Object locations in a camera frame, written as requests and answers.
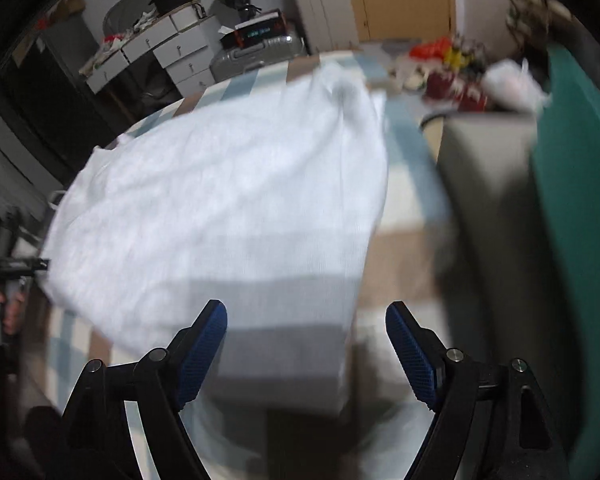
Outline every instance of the white cloth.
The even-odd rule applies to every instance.
[[[96,149],[51,225],[45,291],[140,353],[221,300],[208,393],[336,412],[386,193],[384,99],[327,65]]]

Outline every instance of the red plastic bag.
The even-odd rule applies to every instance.
[[[409,51],[409,56],[415,57],[416,59],[431,59],[438,57],[444,59],[446,51],[451,48],[451,40],[443,36],[438,38],[433,43],[422,43],[414,46]]]

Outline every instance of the white desk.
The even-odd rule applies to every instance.
[[[209,63],[218,51],[220,22],[215,16],[199,20],[192,6],[163,16],[137,34],[87,79],[94,94],[136,59],[153,52],[183,97],[204,90],[215,81]]]

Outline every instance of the green curtain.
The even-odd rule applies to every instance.
[[[583,350],[583,431],[571,477],[600,472],[600,92],[564,48],[552,48],[552,102],[533,162],[558,265]]]

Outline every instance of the white wardrobe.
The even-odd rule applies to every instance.
[[[358,46],[351,0],[296,0],[312,54]]]

